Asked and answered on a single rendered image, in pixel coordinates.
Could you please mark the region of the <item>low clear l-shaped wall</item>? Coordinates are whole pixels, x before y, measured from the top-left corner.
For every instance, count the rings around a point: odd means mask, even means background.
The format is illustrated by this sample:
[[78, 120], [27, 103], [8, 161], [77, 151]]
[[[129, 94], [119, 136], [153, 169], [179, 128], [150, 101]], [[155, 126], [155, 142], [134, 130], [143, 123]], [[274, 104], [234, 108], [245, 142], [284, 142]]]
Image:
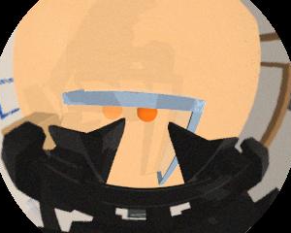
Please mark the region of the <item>low clear l-shaped wall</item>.
[[[73, 92], [87, 92], [88, 90], [92, 90], [92, 92], [95, 92], [95, 90], [104, 90], [104, 92], [107, 92], [107, 90], [118, 90], [118, 92], [127, 92], [127, 90], [134, 90], [134, 92], [149, 92], [149, 93], [165, 93], [165, 94], [172, 94], [172, 96], [180, 96], [180, 97], [191, 97], [189, 94], [185, 93], [172, 93], [172, 92], [162, 92], [162, 90], [156, 90], [156, 89], [125, 89], [125, 88], [91, 88], [91, 89], [80, 89], [80, 90], [73, 90]], [[188, 120], [189, 117], [192, 116], [192, 112], [178, 112], [176, 111], [176, 116], [174, 116], [173, 122], [177, 125], [180, 125], [180, 127], [187, 128], [188, 127]], [[168, 144], [166, 144], [164, 155], [162, 155], [160, 166], [157, 168], [157, 180], [159, 183], [161, 183], [162, 178], [164, 178], [166, 171], [168, 171], [168, 168], [170, 167], [170, 164], [172, 164], [174, 156], [176, 156], [176, 153], [174, 152], [172, 139], [168, 139]]]

